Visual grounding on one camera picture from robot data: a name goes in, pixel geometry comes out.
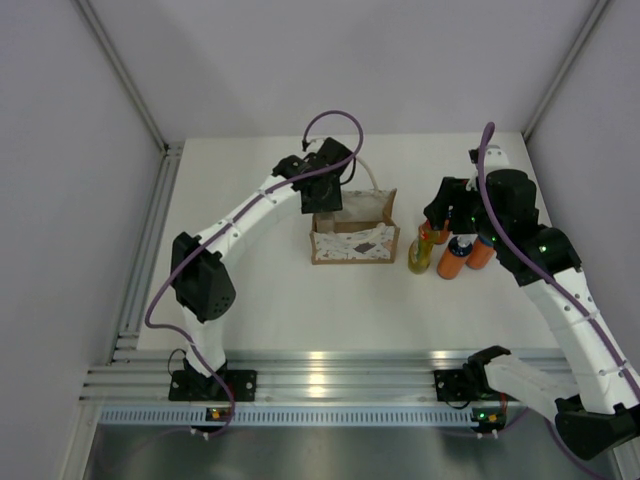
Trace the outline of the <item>burlap canvas tote bag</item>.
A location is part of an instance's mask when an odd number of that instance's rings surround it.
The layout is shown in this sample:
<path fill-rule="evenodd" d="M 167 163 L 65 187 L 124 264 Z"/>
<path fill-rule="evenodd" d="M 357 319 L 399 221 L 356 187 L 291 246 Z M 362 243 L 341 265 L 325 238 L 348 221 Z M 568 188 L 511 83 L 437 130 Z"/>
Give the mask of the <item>burlap canvas tote bag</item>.
<path fill-rule="evenodd" d="M 369 176 L 371 188 L 342 193 L 343 208 L 333 212 L 334 232 L 318 233 L 318 214 L 312 216 L 310 244 L 314 265 L 392 264 L 396 259 L 400 227 L 393 220 L 393 207 L 397 191 L 380 188 L 362 158 L 358 157 L 356 164 Z"/>

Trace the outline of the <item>yellow bottle red cap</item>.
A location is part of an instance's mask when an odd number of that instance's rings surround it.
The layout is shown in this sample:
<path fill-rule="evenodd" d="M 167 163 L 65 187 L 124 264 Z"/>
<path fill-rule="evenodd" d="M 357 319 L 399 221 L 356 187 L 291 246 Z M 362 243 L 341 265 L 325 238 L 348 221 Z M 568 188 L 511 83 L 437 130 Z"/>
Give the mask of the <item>yellow bottle red cap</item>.
<path fill-rule="evenodd" d="M 416 238 L 408 250 L 408 268 L 412 273 L 426 272 L 431 264 L 432 251 L 439 237 L 440 231 L 434 230 L 428 220 L 418 227 Z"/>

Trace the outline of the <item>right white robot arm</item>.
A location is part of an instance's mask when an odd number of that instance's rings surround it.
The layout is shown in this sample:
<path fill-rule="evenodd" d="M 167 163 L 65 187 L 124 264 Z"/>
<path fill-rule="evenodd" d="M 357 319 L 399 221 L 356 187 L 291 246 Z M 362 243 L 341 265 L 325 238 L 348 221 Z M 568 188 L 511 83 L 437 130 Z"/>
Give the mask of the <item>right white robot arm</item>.
<path fill-rule="evenodd" d="M 574 377 L 562 384 L 509 349 L 491 346 L 463 364 L 464 398 L 504 393 L 520 401 L 554 423 L 582 460 L 637 438 L 639 375 L 596 307 L 569 238 L 540 222 L 535 183 L 515 169 L 485 179 L 446 177 L 424 215 L 435 228 L 492 245 L 547 322 Z"/>

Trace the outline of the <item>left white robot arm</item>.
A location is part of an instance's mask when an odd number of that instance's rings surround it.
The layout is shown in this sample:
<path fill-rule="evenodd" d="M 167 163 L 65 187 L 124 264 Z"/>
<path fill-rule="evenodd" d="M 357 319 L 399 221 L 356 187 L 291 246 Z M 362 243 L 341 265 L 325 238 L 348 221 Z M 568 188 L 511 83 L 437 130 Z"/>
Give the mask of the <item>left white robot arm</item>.
<path fill-rule="evenodd" d="M 236 299 L 229 270 L 245 251 L 280 220 L 293 214 L 342 209 L 340 176 L 353 153 L 333 138 L 300 158 L 279 161 L 257 191 L 211 227 L 191 236 L 178 235 L 171 268 L 205 249 L 172 281 L 190 336 L 184 367 L 176 381 L 182 390 L 171 400 L 216 400 L 224 394 L 227 361 L 223 348 L 226 312 Z"/>

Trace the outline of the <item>clear bottle dark cap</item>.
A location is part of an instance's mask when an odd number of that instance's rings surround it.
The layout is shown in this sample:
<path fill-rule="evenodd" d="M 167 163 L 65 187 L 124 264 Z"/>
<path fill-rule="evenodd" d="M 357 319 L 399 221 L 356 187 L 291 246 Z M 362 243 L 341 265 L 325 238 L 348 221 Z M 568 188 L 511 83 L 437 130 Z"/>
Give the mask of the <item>clear bottle dark cap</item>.
<path fill-rule="evenodd" d="M 335 215 L 333 212 L 317 215 L 316 230 L 318 233 L 329 234 L 335 231 Z"/>

